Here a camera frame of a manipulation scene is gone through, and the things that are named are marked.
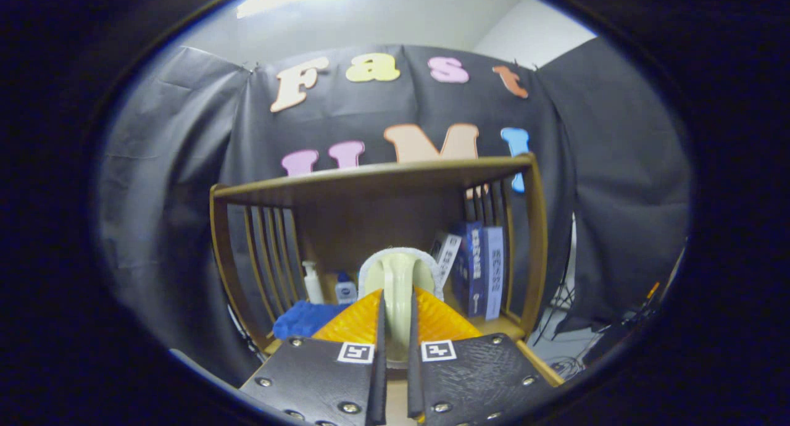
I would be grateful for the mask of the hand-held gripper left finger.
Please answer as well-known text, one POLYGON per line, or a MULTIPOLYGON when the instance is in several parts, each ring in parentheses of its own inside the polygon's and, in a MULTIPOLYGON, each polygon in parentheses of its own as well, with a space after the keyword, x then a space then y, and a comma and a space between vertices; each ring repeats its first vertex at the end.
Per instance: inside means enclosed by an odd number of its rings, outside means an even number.
POLYGON ((296 425, 386 423, 386 300, 378 289, 318 334, 289 336, 240 388, 296 425))

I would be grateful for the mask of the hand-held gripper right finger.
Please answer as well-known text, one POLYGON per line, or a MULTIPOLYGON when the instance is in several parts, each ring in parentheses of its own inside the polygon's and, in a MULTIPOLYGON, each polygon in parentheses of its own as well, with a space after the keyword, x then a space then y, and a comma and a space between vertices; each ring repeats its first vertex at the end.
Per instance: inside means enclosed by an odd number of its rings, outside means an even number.
POLYGON ((420 425, 511 425, 559 387, 524 341, 482 334, 423 288, 412 296, 407 415, 420 425))

